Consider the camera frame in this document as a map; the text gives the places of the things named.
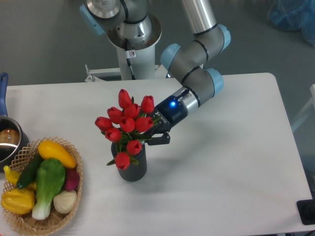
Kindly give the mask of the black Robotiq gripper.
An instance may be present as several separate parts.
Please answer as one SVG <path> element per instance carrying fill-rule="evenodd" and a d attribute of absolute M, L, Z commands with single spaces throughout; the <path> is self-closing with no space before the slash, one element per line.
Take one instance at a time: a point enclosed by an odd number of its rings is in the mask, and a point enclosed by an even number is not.
<path fill-rule="evenodd" d="M 182 102 L 182 96 L 171 95 L 167 97 L 149 113 L 149 117 L 154 121 L 154 125 L 144 133 L 150 136 L 163 134 L 160 137 L 153 137 L 147 140 L 146 143 L 149 146 L 169 144 L 170 135 L 168 132 L 187 115 L 188 110 Z"/>

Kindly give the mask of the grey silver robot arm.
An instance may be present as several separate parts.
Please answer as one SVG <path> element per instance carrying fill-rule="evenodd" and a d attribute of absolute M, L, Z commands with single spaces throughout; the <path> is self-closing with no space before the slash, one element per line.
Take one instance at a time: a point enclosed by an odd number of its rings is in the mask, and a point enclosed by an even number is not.
<path fill-rule="evenodd" d="M 151 113 L 157 125 L 137 136 L 149 145 L 167 144 L 169 131 L 223 88 L 221 74 L 202 65 L 230 43 L 228 29 L 219 25 L 207 0 L 181 2 L 194 40 L 187 46 L 169 45 L 160 62 L 181 88 L 160 102 Z M 116 47 L 122 80 L 154 77 L 155 45 L 161 37 L 159 20 L 147 11 L 144 0 L 88 0 L 80 7 L 87 26 L 106 34 Z"/>

